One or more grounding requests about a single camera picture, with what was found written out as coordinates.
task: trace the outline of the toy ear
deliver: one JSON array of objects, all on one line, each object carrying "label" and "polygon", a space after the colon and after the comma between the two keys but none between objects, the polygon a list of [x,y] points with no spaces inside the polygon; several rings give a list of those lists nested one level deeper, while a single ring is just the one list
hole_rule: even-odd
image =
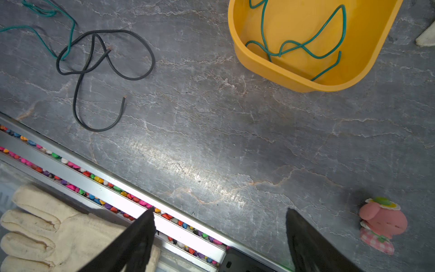
[{"label": "toy ear", "polygon": [[381,209],[379,203],[370,202],[362,206],[359,210],[359,216],[364,220],[369,220],[375,217],[378,211]]}]

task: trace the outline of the pink pebble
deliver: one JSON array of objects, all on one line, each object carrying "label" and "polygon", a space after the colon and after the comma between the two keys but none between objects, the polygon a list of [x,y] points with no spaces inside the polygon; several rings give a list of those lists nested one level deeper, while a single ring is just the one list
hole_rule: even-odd
[{"label": "pink pebble", "polygon": [[69,189],[75,191],[77,187],[74,186],[74,185],[72,185],[72,184],[70,184],[70,185],[67,185],[67,188],[69,188]]}]

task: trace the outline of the pink plush toy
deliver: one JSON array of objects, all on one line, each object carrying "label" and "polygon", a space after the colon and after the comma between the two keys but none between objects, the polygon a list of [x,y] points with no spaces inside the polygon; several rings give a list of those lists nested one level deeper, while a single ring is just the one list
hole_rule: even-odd
[{"label": "pink plush toy", "polygon": [[361,221],[360,238],[369,246],[392,255],[393,244],[390,239],[393,235],[401,234],[406,230],[408,221],[400,206],[383,197],[367,199],[367,204],[359,210]]}]

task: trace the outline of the wire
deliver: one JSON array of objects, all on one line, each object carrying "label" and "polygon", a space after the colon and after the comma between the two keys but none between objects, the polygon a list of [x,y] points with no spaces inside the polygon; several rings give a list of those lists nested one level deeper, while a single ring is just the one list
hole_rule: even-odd
[{"label": "wire", "polygon": [[[44,42],[44,40],[41,38],[41,36],[38,34],[38,32],[27,25],[19,25],[19,26],[10,26],[10,27],[5,27],[0,29],[0,32],[4,32],[4,31],[8,31],[11,29],[20,29],[20,28],[27,28],[30,31],[34,32],[36,34],[36,36],[38,37],[38,39],[41,41],[41,43],[45,46],[45,48],[49,51],[49,53],[56,58],[56,69],[57,71],[61,74],[61,75],[70,75],[70,74],[79,74],[79,79],[77,80],[77,84],[76,84],[76,89],[74,91],[74,99],[73,99],[73,116],[76,119],[77,123],[79,123],[80,126],[84,127],[85,129],[89,130],[89,131],[93,131],[93,132],[102,132],[102,131],[106,131],[109,130],[111,128],[113,128],[121,119],[122,113],[124,111],[124,105],[125,105],[125,96],[122,98],[122,102],[121,102],[121,108],[119,110],[119,114],[118,117],[116,118],[115,122],[113,122],[110,126],[106,127],[106,128],[101,128],[101,129],[95,129],[95,128],[91,128],[89,126],[87,126],[84,122],[80,121],[79,117],[77,116],[77,110],[76,110],[76,106],[77,106],[77,95],[80,89],[80,84],[83,81],[83,77],[86,73],[89,73],[91,71],[93,71],[95,68],[98,67],[98,65],[101,64],[101,62],[104,60],[104,58],[107,59],[110,67],[112,68],[112,70],[120,77],[127,79],[127,80],[131,80],[131,81],[135,81],[135,80],[140,80],[145,78],[146,76],[148,76],[151,71],[153,70],[155,63],[156,63],[156,59],[154,57],[153,51],[151,50],[150,46],[147,44],[147,42],[139,35],[137,35],[134,32],[128,31],[128,30],[93,30],[93,31],[88,31],[82,35],[80,35],[80,37],[78,37],[77,39],[75,39],[74,41],[72,41],[73,39],[73,33],[74,33],[74,28],[76,26],[76,22],[75,20],[68,15],[65,11],[63,11],[61,8],[59,8],[58,6],[56,6],[55,4],[53,4],[51,1],[49,0],[42,0],[46,3],[48,3],[50,6],[52,6],[54,8],[54,10],[46,10],[43,8],[40,8],[34,4],[31,4],[29,2],[26,2],[25,0],[22,0],[21,3],[23,6],[29,8],[30,10],[32,10],[33,12],[35,12],[36,14],[43,16],[43,17],[53,17],[55,16],[58,12],[60,12],[61,14],[65,15],[66,17],[68,17],[71,21],[72,21],[72,26],[71,26],[71,31],[70,31],[70,37],[69,37],[69,41],[68,41],[68,45],[59,53],[59,55],[57,56],[48,46],[47,44]],[[103,39],[100,37],[100,35],[98,35],[98,33],[127,33],[133,37],[135,37],[136,39],[138,39],[144,46],[145,48],[148,50],[148,52],[151,55],[151,67],[150,69],[143,74],[140,77],[127,77],[123,74],[121,74],[113,65],[112,61],[109,58],[109,53],[110,53],[110,49],[107,49],[106,46],[104,45]],[[71,51],[71,47],[73,45],[75,45],[76,43],[78,43],[79,41],[81,41],[83,38],[92,35],[92,41],[91,41],[91,47],[90,47],[90,52],[89,52],[89,56],[86,60],[86,63],[83,67],[83,69],[81,71],[70,71],[70,72],[62,72],[60,70],[59,67],[59,63],[61,60],[64,60],[68,54]],[[92,60],[92,56],[94,54],[94,48],[95,48],[95,37],[98,38],[98,40],[100,41],[100,44],[104,50],[103,55],[97,60],[97,62],[91,67],[89,67],[89,64]]]},{"label": "wire", "polygon": [[[259,43],[259,42],[257,42],[257,41],[254,41],[254,40],[250,40],[250,41],[248,41],[246,44],[245,44],[245,46],[246,47],[248,47],[248,45],[249,44],[256,44],[256,45],[258,45],[267,55],[268,55],[268,59],[269,59],[269,61],[270,62],[272,62],[272,58],[271,58],[271,56],[272,57],[281,57],[282,55],[284,55],[284,54],[286,54],[286,53],[289,53],[289,52],[292,52],[292,51],[294,51],[294,50],[296,50],[296,49],[299,49],[299,48],[302,48],[303,50],[305,50],[310,56],[312,56],[313,58],[315,58],[315,59],[323,59],[323,58],[325,58],[325,57],[327,57],[327,56],[329,56],[329,55],[331,55],[332,53],[334,53],[336,50],[337,50],[337,48],[339,48],[340,47],[340,45],[343,43],[343,40],[345,39],[345,36],[346,36],[346,28],[347,28],[347,17],[346,17],[346,7],[344,6],[344,5],[340,5],[340,6],[338,6],[336,9],[335,9],[335,11],[332,13],[332,15],[328,18],[328,20],[323,24],[323,26],[321,27],[321,29],[311,38],[311,39],[309,39],[308,41],[306,41],[306,42],[304,42],[304,43],[299,43],[299,42],[297,42],[297,41],[294,41],[294,40],[287,40],[287,41],[285,41],[285,42],[283,42],[282,43],[282,45],[281,45],[281,47],[280,47],[280,49],[279,49],[279,52],[278,53],[272,53],[271,51],[269,51],[269,48],[268,48],[268,44],[267,44],[267,42],[266,42],[266,38],[264,37],[264,14],[265,14],[265,11],[266,11],[266,6],[267,6],[267,4],[268,4],[268,1],[269,0],[262,0],[261,2],[259,2],[258,4],[256,4],[256,5],[252,5],[252,0],[249,0],[249,7],[251,8],[251,9],[255,9],[255,8],[257,8],[257,7],[259,7],[259,6],[261,6],[262,4],[263,4],[263,11],[262,11],[262,13],[261,13],[261,37],[262,37],[262,39],[263,39],[263,43],[264,43],[264,46],[261,44],[261,43]],[[329,24],[329,22],[332,20],[332,18],[334,18],[334,16],[336,15],[336,13],[339,11],[339,10],[342,10],[342,13],[343,13],[343,31],[342,31],[342,34],[341,34],[341,39],[340,39],[340,41],[337,43],[337,45],[334,47],[334,48],[332,48],[328,53],[326,53],[325,55],[322,55],[322,56],[318,56],[318,55],[316,55],[316,54],[314,54],[314,53],[312,53],[307,47],[305,47],[305,45],[307,45],[307,44],[309,44],[310,42],[312,42],[312,41],[314,41],[319,35],[320,35],[320,33],[325,29],[325,27]],[[285,50],[285,51],[283,51],[283,49],[284,49],[284,45],[286,45],[286,44],[295,44],[296,46],[295,47],[292,47],[292,48],[290,48],[290,49],[287,49],[287,50]],[[339,51],[338,52],[338,58],[337,58],[337,61],[333,64],[333,65],[331,65],[330,67],[328,67],[328,68],[326,68],[325,70],[323,70],[321,73],[319,73],[317,76],[315,76],[314,78],[312,78],[311,79],[311,81],[314,81],[314,80],[316,80],[317,78],[319,78],[321,75],[323,75],[324,73],[326,73],[326,72],[328,72],[329,70],[331,70],[332,68],[334,68],[335,66],[337,66],[338,65],[338,63],[340,63],[340,60],[341,60],[341,51]]]},{"label": "wire", "polygon": [[[150,55],[151,55],[151,67],[150,67],[150,69],[149,69],[145,74],[143,74],[143,75],[140,76],[140,77],[127,77],[127,76],[124,76],[123,74],[121,74],[121,73],[120,73],[120,72],[115,68],[115,66],[113,66],[113,63],[112,63],[112,61],[111,61],[110,58],[109,58],[109,53],[110,53],[111,50],[106,48],[106,46],[104,45],[103,39],[100,37],[100,35],[98,35],[98,33],[127,33],[127,34],[129,34],[129,35],[135,37],[136,39],[138,39],[138,40],[139,40],[139,41],[140,41],[140,42],[141,42],[141,43],[146,47],[146,49],[148,50],[148,52],[149,52]],[[87,129],[87,130],[89,130],[89,131],[93,131],[93,132],[102,132],[102,131],[106,131],[106,130],[109,130],[109,129],[113,128],[113,127],[114,127],[114,126],[119,122],[119,120],[121,119],[122,113],[123,113],[123,111],[124,111],[125,96],[122,98],[121,108],[120,108],[120,110],[119,110],[118,117],[116,118],[115,122],[113,122],[110,126],[108,126],[108,127],[106,127],[106,128],[101,128],[101,129],[95,129],[95,128],[91,128],[91,127],[87,126],[84,122],[80,121],[79,117],[77,116],[77,112],[76,112],[77,95],[78,95],[78,92],[79,92],[79,89],[80,89],[80,84],[81,84],[81,82],[83,81],[83,77],[84,77],[84,75],[85,75],[86,73],[91,72],[91,71],[94,70],[95,68],[97,68],[97,66],[100,65],[100,63],[104,60],[104,58],[106,58],[107,61],[108,61],[108,63],[109,63],[109,65],[110,65],[110,67],[111,67],[111,68],[113,69],[113,71],[115,71],[115,73],[116,73],[117,75],[119,75],[120,77],[122,77],[122,78],[124,78],[124,79],[127,79],[127,80],[131,80],[131,81],[140,80],[140,79],[143,79],[144,77],[146,77],[147,75],[149,75],[149,74],[151,73],[151,71],[153,70],[154,65],[155,65],[155,63],[156,63],[156,59],[155,59],[155,57],[154,57],[153,51],[151,50],[150,46],[147,44],[147,42],[146,42],[142,37],[140,37],[139,35],[137,35],[137,34],[134,33],[134,32],[131,32],[131,31],[128,31],[128,30],[122,30],[122,29],[120,29],[120,30],[93,30],[93,31],[88,31],[88,32],[86,32],[86,33],[80,35],[80,37],[78,37],[77,39],[75,39],[75,40],[71,43],[71,46],[75,45],[76,43],[78,43],[78,42],[81,41],[83,38],[85,38],[85,37],[87,37],[87,36],[89,36],[89,35],[92,35],[92,41],[91,41],[91,46],[90,46],[89,56],[88,56],[88,58],[87,58],[87,60],[86,60],[85,65],[83,66],[83,69],[82,69],[81,71],[70,71],[70,72],[62,72],[62,71],[60,70],[60,67],[59,67],[60,60],[61,60],[61,58],[62,58],[62,55],[67,51],[67,47],[64,48],[64,49],[59,53],[59,56],[57,56],[57,59],[56,59],[56,69],[57,69],[57,71],[58,71],[61,75],[70,75],[70,74],[79,74],[79,75],[80,75],[80,76],[79,76],[79,79],[78,79],[78,81],[77,81],[77,84],[76,84],[76,89],[75,89],[75,91],[74,91],[74,99],[73,99],[73,115],[74,115],[74,118],[76,119],[77,123],[79,123],[79,125],[82,126],[82,127],[84,127],[85,129]],[[102,56],[97,60],[97,62],[96,62],[96,63],[95,63],[91,68],[88,69],[89,64],[90,64],[90,61],[92,60],[92,55],[94,54],[95,37],[97,37],[98,40],[100,41],[100,44],[101,44],[101,47],[102,47],[103,50],[104,50],[104,53],[103,53],[103,55],[102,55]]]}]

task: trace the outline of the orange pebble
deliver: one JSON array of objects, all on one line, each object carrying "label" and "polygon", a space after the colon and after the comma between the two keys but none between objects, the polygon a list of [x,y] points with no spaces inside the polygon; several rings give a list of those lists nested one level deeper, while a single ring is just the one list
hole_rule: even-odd
[{"label": "orange pebble", "polygon": [[163,214],[162,217],[165,217],[167,220],[171,219],[167,213]]}]

